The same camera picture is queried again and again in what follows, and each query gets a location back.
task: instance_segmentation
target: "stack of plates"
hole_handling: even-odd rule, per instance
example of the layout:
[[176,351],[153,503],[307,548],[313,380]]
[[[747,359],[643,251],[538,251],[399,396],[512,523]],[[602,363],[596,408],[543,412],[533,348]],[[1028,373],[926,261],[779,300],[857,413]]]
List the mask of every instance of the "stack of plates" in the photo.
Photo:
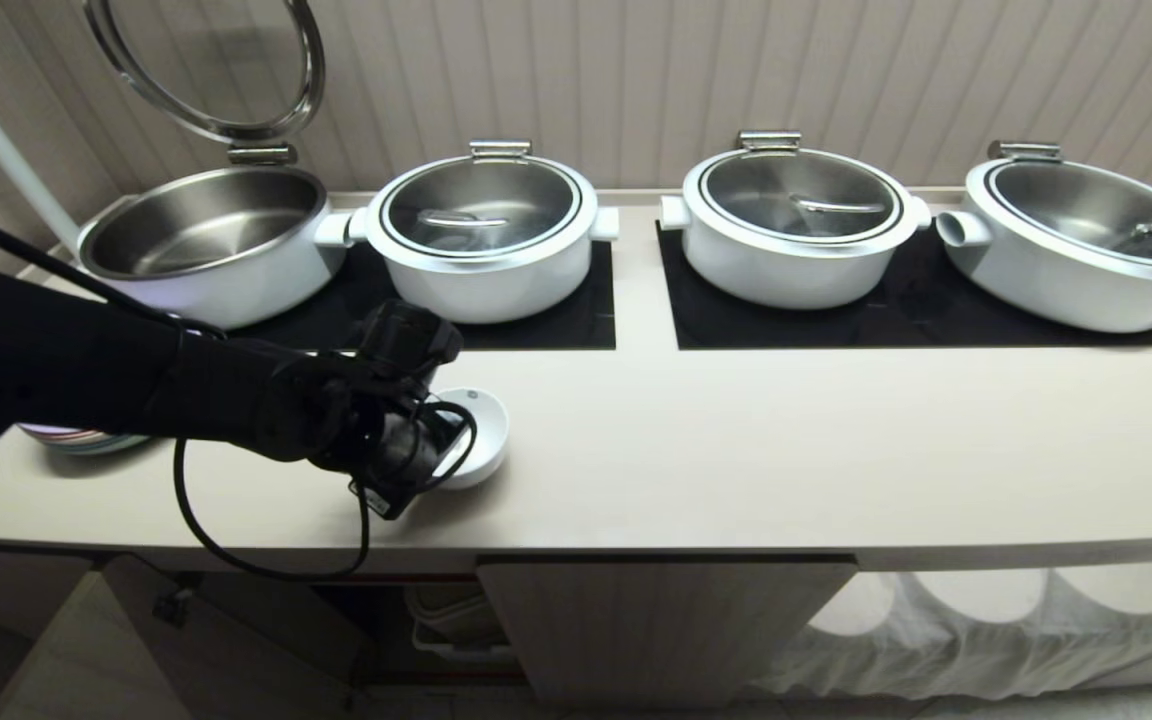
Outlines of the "stack of plates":
[[18,427],[36,441],[52,450],[63,452],[65,455],[105,455],[106,452],[124,450],[150,439],[145,435],[111,435],[100,430],[55,429],[51,425],[20,423]]

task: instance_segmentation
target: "stainless steel rim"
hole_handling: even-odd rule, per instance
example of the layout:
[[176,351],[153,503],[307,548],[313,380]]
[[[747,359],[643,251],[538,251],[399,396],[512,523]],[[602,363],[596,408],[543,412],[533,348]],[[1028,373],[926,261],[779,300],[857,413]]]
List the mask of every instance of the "stainless steel rim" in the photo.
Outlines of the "stainless steel rim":
[[196,109],[159,85],[154,77],[141,67],[141,61],[127,45],[127,38],[119,31],[114,20],[114,10],[109,0],[83,0],[83,10],[88,15],[96,40],[99,41],[105,56],[119,73],[127,78],[141,97],[145,97],[156,108],[168,113],[192,131],[212,141],[221,142],[260,142],[291,135],[306,126],[323,104],[323,90],[326,85],[326,61],[323,51],[323,37],[314,22],[308,0],[283,0],[291,20],[296,24],[301,41],[301,76],[300,97],[285,114],[255,123],[229,122]]
[[[562,179],[563,182],[567,183],[568,188],[570,188],[571,191],[573,202],[570,205],[568,205],[567,213],[563,214],[563,218],[559,220],[558,223],[552,225],[552,227],[550,227],[547,232],[538,234],[538,236],[531,237],[530,240],[526,240],[524,242],[518,242],[516,243],[516,245],[500,247],[500,249],[495,250],[457,251],[457,250],[438,250],[434,249],[433,247],[422,245],[419,242],[412,242],[411,238],[407,237],[406,234],[399,232],[397,228],[394,227],[393,222],[391,222],[389,220],[389,212],[392,209],[392,204],[394,202],[394,197],[397,197],[399,191],[401,191],[402,188],[408,187],[408,184],[411,184],[412,182],[419,182],[420,179],[429,176],[429,174],[435,173],[445,167],[448,167],[448,165],[453,165],[456,162],[530,162],[538,165],[538,167],[543,167],[545,170],[556,174],[556,176],[559,176],[560,179]],[[505,256],[521,252],[522,250],[526,250],[530,247],[540,245],[541,242],[545,242],[556,236],[559,233],[566,229],[568,225],[573,222],[573,219],[575,219],[576,214],[579,213],[581,205],[584,204],[584,200],[585,200],[584,194],[581,191],[579,185],[577,185],[576,182],[573,181],[573,179],[568,176],[567,173],[563,173],[561,169],[554,168],[552,167],[552,165],[544,162],[539,159],[530,157],[526,159],[521,157],[506,159],[506,158],[492,158],[492,156],[469,156],[468,158],[453,158],[449,160],[444,160],[442,162],[435,162],[433,165],[430,165],[430,167],[422,169],[419,173],[416,173],[412,176],[404,179],[404,181],[401,184],[394,185],[393,188],[387,188],[387,190],[385,190],[385,202],[380,207],[380,218],[381,218],[381,223],[384,225],[385,233],[387,233],[389,237],[393,237],[400,245],[407,247],[407,249],[414,250],[416,252],[420,252],[420,255],[427,255],[430,256],[430,258],[444,258],[447,260],[490,262],[490,260],[502,259]],[[490,219],[473,220],[473,223],[490,223],[490,222],[492,222],[492,220]]]
[[[1109,250],[1109,249],[1107,249],[1107,247],[1093,245],[1093,243],[1091,243],[1091,242],[1083,242],[1082,240],[1068,236],[1068,234],[1064,234],[1064,233],[1061,233],[1061,232],[1056,232],[1056,229],[1049,227],[1049,225],[1039,223],[1038,220],[1036,220],[1032,217],[1030,217],[1030,214],[1025,213],[1024,210],[1021,210],[1021,209],[1018,209],[1018,206],[1011,204],[1011,200],[1007,199],[1007,197],[1005,196],[1005,194],[1002,194],[1000,190],[998,190],[998,187],[996,187],[996,176],[998,176],[998,173],[1005,172],[1005,169],[1011,167],[1014,164],[1016,164],[1016,162],[1048,162],[1048,161],[1052,161],[1052,160],[1046,160],[1046,159],[1030,159],[1030,158],[1028,158],[1028,156],[1022,156],[1021,158],[1007,158],[1007,161],[1001,162],[1001,164],[996,165],[996,167],[993,167],[993,168],[990,169],[988,174],[986,174],[986,177],[984,179],[984,181],[986,181],[986,182],[984,182],[984,188],[986,188],[986,192],[990,194],[990,196],[992,197],[993,200],[995,200],[995,202],[998,202],[998,204],[1002,205],[1002,209],[1006,209],[1006,211],[1009,211],[1009,213],[1011,213],[1016,219],[1020,219],[1021,222],[1028,225],[1028,227],[1032,227],[1032,228],[1037,229],[1038,232],[1041,232],[1043,234],[1046,234],[1046,236],[1048,236],[1048,237],[1056,238],[1056,240],[1059,240],[1061,242],[1068,242],[1068,243],[1070,243],[1070,245],[1079,247],[1079,249],[1089,250],[1089,251],[1096,252],[1098,255],[1106,256],[1106,258],[1112,258],[1112,259],[1115,259],[1115,260],[1131,263],[1132,265],[1149,265],[1149,266],[1152,266],[1152,259],[1150,259],[1150,258],[1142,258],[1142,256],[1138,256],[1138,255],[1128,255],[1126,252]],[[1135,181],[1135,179],[1130,179],[1130,177],[1123,176],[1123,174],[1119,174],[1119,173],[1115,173],[1115,172],[1112,172],[1112,170],[1106,170],[1104,168],[1097,168],[1096,165],[1085,165],[1085,164],[1082,164],[1082,162],[1069,162],[1069,161],[1064,161],[1064,160],[1061,160],[1061,164],[1070,165],[1070,167],[1074,167],[1074,168],[1079,168],[1079,169],[1083,169],[1083,170],[1087,170],[1087,172],[1092,172],[1092,173],[1097,173],[1097,174],[1102,174],[1102,176],[1115,179],[1115,181],[1127,182],[1129,184],[1132,184],[1132,185],[1137,187],[1138,190],[1140,190],[1143,192],[1147,192],[1149,195],[1152,195],[1152,187],[1151,185],[1144,184],[1144,183],[1138,182],[1138,181]]]
[[[886,219],[882,220],[881,223],[874,225],[874,227],[867,229],[867,232],[850,234],[850,236],[836,236],[836,237],[801,236],[799,234],[773,232],[773,229],[761,227],[761,225],[750,223],[748,220],[741,219],[735,214],[733,214],[727,209],[723,209],[722,204],[719,204],[718,200],[714,200],[714,197],[710,195],[708,191],[708,174],[712,173],[714,168],[718,168],[719,165],[722,165],[723,162],[738,161],[741,158],[746,158],[746,156],[755,154],[755,152],[756,154],[764,154],[764,156],[766,154],[827,156],[827,158],[829,159],[850,164],[856,169],[864,173],[869,173],[870,176],[876,179],[876,181],[882,183],[884,190],[888,192],[892,199],[892,212],[887,215]],[[714,211],[714,213],[721,215],[723,220],[728,220],[728,222],[740,225],[740,227],[749,229],[750,232],[759,233],[764,237],[776,238],[786,242],[801,243],[802,245],[806,247],[855,245],[855,243],[861,243],[872,237],[877,237],[879,236],[879,234],[889,232],[892,227],[895,227],[895,225],[900,222],[901,217],[904,217],[905,213],[905,203],[901,200],[900,191],[897,191],[897,188],[893,187],[892,182],[888,182],[887,179],[884,179],[882,176],[879,176],[879,174],[873,173],[864,162],[852,160],[851,158],[846,158],[844,156],[835,156],[832,154],[832,152],[820,152],[817,150],[804,150],[797,147],[795,147],[793,151],[780,150],[776,147],[764,150],[757,146],[752,147],[745,146],[744,151],[736,152],[736,154],[717,156],[717,158],[710,160],[708,167],[704,169],[704,172],[700,174],[700,177],[698,179],[698,184],[700,190],[700,197],[703,197],[705,204],[707,204],[708,207]],[[846,211],[846,213],[852,213],[852,211],[861,211],[861,213],[864,213],[864,211],[869,211],[869,209],[862,209],[861,206],[820,204],[820,202],[817,200],[793,199],[790,196],[786,196],[786,200],[787,202],[796,200],[799,203],[799,205],[803,205],[804,209],[808,210],[823,209],[827,211]],[[820,207],[812,209],[812,205],[818,205]]]
[[285,174],[285,176],[293,176],[296,179],[301,179],[301,181],[309,183],[312,190],[314,190],[316,195],[314,205],[306,211],[305,218],[302,218],[300,223],[294,225],[291,228],[288,228],[287,232],[280,233],[278,234],[278,236],[271,237],[268,241],[262,242],[257,247],[251,247],[251,249],[237,252],[235,255],[225,256],[225,258],[197,265],[194,266],[192,268],[175,270],[175,272],[157,273],[152,275],[137,275],[132,273],[119,273],[114,272],[114,270],[105,270],[100,264],[92,262],[91,259],[92,245],[90,242],[86,241],[83,241],[82,247],[79,247],[78,251],[83,268],[86,268],[88,272],[91,272],[96,276],[113,279],[113,281],[127,281],[127,282],[159,281],[159,279],[180,278],[180,276],[206,272],[206,270],[220,268],[220,266],[223,265],[229,265],[233,263],[237,263],[238,260],[253,258],[253,256],[274,250],[275,247],[280,247],[285,242],[293,241],[293,238],[296,238],[297,236],[300,236],[301,233],[305,232],[306,225],[311,223],[312,220],[314,220],[317,217],[320,217],[320,214],[323,214],[324,211],[326,210],[326,206],[328,206],[328,192],[326,192],[326,188],[323,187],[323,183],[319,182],[319,179],[311,176],[311,174],[305,173],[305,170],[298,170],[285,167],[220,168],[218,170],[197,173],[194,174],[192,176],[179,179],[179,181],[160,184],[159,187],[156,187],[154,190],[141,194],[134,197],[134,199],[126,202],[124,205],[119,206],[119,209],[114,209],[108,214],[101,217],[99,220],[97,220],[96,223],[92,223],[91,228],[88,228],[88,230],[83,233],[83,236],[90,238],[93,236],[93,234],[99,233],[101,228],[109,227],[109,225],[114,223],[119,218],[122,218],[123,214],[129,213],[129,211],[131,211],[134,206],[138,204],[138,202],[152,200],[156,197],[168,195],[169,192],[177,190],[183,191],[183,188],[188,187],[189,184],[204,182],[207,181],[207,179],[212,177],[228,176],[228,174],[234,174],[234,173]]

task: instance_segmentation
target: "glass lid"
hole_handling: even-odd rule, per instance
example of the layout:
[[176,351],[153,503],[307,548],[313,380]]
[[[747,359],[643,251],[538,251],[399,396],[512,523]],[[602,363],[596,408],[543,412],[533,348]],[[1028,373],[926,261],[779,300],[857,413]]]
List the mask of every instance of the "glass lid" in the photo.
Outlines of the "glass lid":
[[492,258],[536,245],[571,222],[579,190],[525,158],[440,162],[408,179],[381,218],[397,242],[445,258]]
[[1152,262],[1152,188],[1086,165],[1009,162],[991,190],[1045,232],[1130,260]]
[[702,194],[728,219],[796,242],[855,242],[899,217],[890,184],[858,164],[810,150],[753,150],[705,172]]
[[[291,135],[323,103],[323,38],[308,0],[209,1],[197,9],[206,32],[169,26],[174,15],[152,1],[84,0],[83,9],[128,85],[212,141],[250,149]],[[248,99],[236,83],[260,92]],[[248,161],[278,160],[268,150],[250,156]],[[241,152],[232,158],[243,160]]]

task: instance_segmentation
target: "stainless steel pot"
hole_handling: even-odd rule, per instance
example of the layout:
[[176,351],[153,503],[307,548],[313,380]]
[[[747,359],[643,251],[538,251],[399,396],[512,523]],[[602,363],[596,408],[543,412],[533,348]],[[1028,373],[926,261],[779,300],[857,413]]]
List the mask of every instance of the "stainless steel pot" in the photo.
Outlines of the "stainless steel pot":
[[348,217],[305,172],[225,168],[111,206],[81,234],[79,260],[149,305],[236,328],[328,282]]
[[403,300],[453,323],[540,313],[589,274],[590,241],[617,236],[617,212],[530,141],[476,141],[470,156],[393,179],[367,209],[366,237]]
[[935,220],[952,263],[1043,318],[1152,329],[1152,187],[1055,145],[995,142],[990,156],[968,174],[963,209]]
[[198,173],[127,197],[79,234],[88,272],[173,313],[229,329],[282,313],[324,287],[349,245],[348,214],[333,214],[323,184],[280,165],[279,141],[306,126],[323,100],[323,41],[306,0],[285,0],[301,40],[301,94],[278,118],[229,122],[161,88],[123,37],[109,0],[86,0],[88,24],[120,76],[157,108],[212,141],[238,167]]
[[737,150],[687,173],[681,197],[660,199],[660,227],[684,232],[687,263],[742,300],[844,305],[873,290],[931,214],[882,170],[799,143],[798,132],[742,132]]

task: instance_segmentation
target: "cabinet door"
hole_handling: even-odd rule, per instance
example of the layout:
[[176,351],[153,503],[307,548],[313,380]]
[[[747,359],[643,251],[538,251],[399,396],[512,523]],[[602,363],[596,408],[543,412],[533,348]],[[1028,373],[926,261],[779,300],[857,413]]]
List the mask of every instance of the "cabinet door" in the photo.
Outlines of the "cabinet door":
[[156,619],[173,589],[131,558],[84,575],[1,694],[0,719],[355,717],[343,683],[200,598],[182,628]]
[[541,702],[717,707],[856,574],[832,560],[532,558],[477,575]]

